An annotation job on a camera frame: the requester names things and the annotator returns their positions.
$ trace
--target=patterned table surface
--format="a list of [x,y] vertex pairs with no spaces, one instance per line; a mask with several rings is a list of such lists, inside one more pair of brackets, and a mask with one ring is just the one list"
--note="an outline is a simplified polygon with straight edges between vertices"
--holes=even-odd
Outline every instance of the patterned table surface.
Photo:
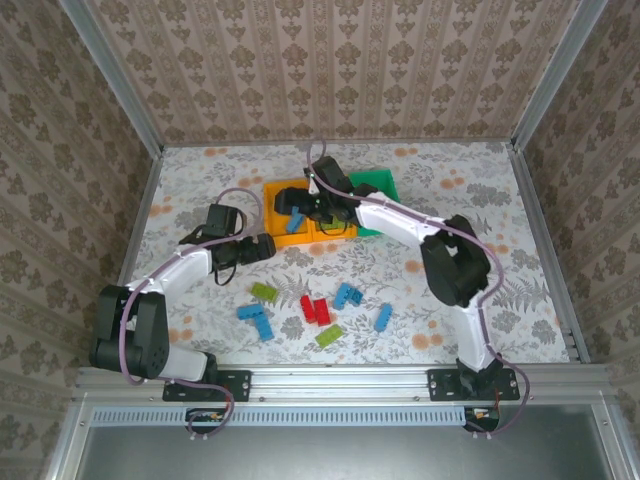
[[[165,150],[134,278],[167,259],[178,240],[204,222],[223,189],[247,187],[262,198],[264,182],[301,177],[304,149]],[[503,143],[330,144],[328,153],[345,172],[391,169],[407,206],[443,218],[466,216],[506,271],[506,286],[488,301],[486,315],[498,351],[522,363],[568,361]],[[233,193],[225,203],[255,220],[257,207],[248,195]],[[254,282],[280,291],[275,305],[265,305],[275,334],[266,343],[235,314],[236,307],[254,303]],[[356,286],[364,300],[357,308],[330,308],[345,334],[322,350],[314,340],[321,329],[304,321],[299,299],[310,294],[332,302],[341,282]],[[383,303],[394,312],[386,331],[377,333],[373,323]],[[451,310],[430,293],[420,252],[384,236],[288,247],[238,268],[226,287],[209,276],[170,308],[169,327],[171,342],[215,353],[223,364],[451,363],[457,352]]]

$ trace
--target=green bin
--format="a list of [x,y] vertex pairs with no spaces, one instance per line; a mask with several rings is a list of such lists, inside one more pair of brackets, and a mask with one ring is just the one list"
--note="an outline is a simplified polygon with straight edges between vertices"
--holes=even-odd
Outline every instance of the green bin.
[[[372,172],[354,172],[349,174],[349,179],[354,187],[357,187],[361,183],[368,183],[372,187],[376,187],[391,200],[395,200],[396,202],[400,201],[398,192],[396,192],[396,185],[393,183],[393,175],[391,175],[391,170],[389,169],[374,170]],[[369,237],[371,235],[380,235],[380,232],[358,227],[359,237]]]

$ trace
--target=orange tray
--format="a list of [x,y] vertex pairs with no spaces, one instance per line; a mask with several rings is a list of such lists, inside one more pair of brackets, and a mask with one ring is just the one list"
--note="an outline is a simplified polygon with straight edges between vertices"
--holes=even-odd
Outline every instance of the orange tray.
[[358,229],[352,225],[341,235],[324,234],[316,226],[316,222],[305,218],[300,229],[296,233],[287,233],[287,224],[291,216],[280,215],[273,206],[276,195],[287,187],[309,188],[306,178],[296,178],[295,180],[285,180],[282,182],[272,182],[264,184],[264,228],[273,237],[276,248],[289,245],[300,245],[303,243],[324,242],[327,240],[339,240],[343,238],[354,238],[358,235]]

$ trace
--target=red lego brick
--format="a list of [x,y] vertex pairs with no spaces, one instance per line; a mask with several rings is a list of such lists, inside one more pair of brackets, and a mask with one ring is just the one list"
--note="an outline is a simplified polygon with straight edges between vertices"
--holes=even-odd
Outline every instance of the red lego brick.
[[302,306],[304,318],[307,320],[307,323],[314,323],[316,321],[316,313],[313,311],[313,305],[311,305],[309,295],[305,295],[300,299],[300,305]]
[[313,308],[316,311],[316,320],[318,320],[319,327],[325,327],[331,324],[331,317],[329,317],[329,309],[327,308],[327,301],[324,298],[313,301]]

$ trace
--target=blue lego brick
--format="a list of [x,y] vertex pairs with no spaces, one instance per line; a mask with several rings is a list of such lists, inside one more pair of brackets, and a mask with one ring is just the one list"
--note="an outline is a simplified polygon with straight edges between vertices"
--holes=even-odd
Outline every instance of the blue lego brick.
[[289,223],[287,223],[287,233],[296,233],[300,229],[302,222],[304,222],[304,215],[300,213],[292,215]]
[[349,300],[349,303],[351,303],[352,305],[359,307],[360,303],[362,303],[362,292],[357,288],[352,288],[347,300]]
[[246,305],[244,307],[238,307],[238,318],[240,320],[249,320],[250,318],[256,317],[264,313],[262,309],[262,305],[259,303],[255,303],[253,305]]
[[271,330],[271,324],[269,323],[269,319],[264,313],[256,316],[254,322],[256,324],[256,329],[258,330],[258,335],[260,335],[260,340],[266,342],[273,338],[273,330]]
[[378,315],[378,319],[376,320],[376,323],[373,326],[373,329],[376,332],[383,332],[385,328],[387,328],[387,324],[389,323],[389,319],[391,318],[391,312],[393,312],[391,305],[389,305],[388,303],[385,303],[384,305],[382,305],[382,310],[380,310],[380,315]]
[[343,283],[340,285],[338,289],[338,293],[336,293],[336,298],[333,301],[333,308],[336,310],[342,310],[344,305],[347,303],[347,300],[351,296],[351,292],[353,291],[353,287],[348,283]]

